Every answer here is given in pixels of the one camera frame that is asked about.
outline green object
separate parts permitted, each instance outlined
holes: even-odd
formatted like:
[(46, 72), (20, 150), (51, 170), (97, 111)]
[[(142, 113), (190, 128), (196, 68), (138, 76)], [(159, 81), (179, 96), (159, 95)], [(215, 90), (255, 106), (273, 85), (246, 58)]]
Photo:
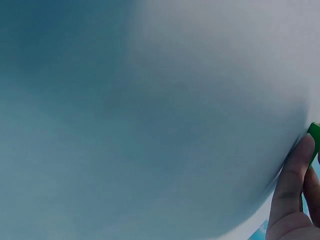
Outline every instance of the green object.
[(316, 122), (311, 123), (307, 132), (313, 137), (315, 142), (314, 152), (309, 163), (309, 167), (310, 167), (316, 155), (318, 154), (318, 151), (320, 148), (320, 123), (316, 123)]

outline skin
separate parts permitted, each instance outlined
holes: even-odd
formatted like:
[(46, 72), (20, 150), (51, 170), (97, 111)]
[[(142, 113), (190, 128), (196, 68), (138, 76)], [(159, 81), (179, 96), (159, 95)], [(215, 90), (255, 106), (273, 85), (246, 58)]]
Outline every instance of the skin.
[[(286, 160), (273, 194), (266, 240), (320, 240), (320, 183), (313, 168), (308, 169), (314, 149), (307, 134)], [(311, 220), (303, 213), (302, 192)]]

